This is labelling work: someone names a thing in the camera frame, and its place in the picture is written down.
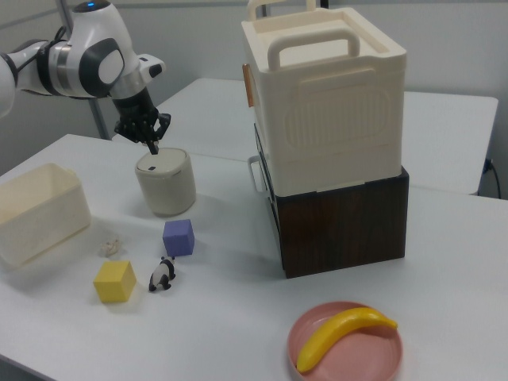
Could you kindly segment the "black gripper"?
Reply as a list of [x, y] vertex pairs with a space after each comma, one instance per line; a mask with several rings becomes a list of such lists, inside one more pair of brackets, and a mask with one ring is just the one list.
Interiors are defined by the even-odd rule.
[[[158, 142], [171, 124], [171, 115], [158, 114], [146, 87], [128, 98], [114, 98], [113, 102], [119, 113], [114, 132], [134, 143], [145, 144], [150, 153], [158, 153]], [[159, 128], [153, 130], [156, 120]]]

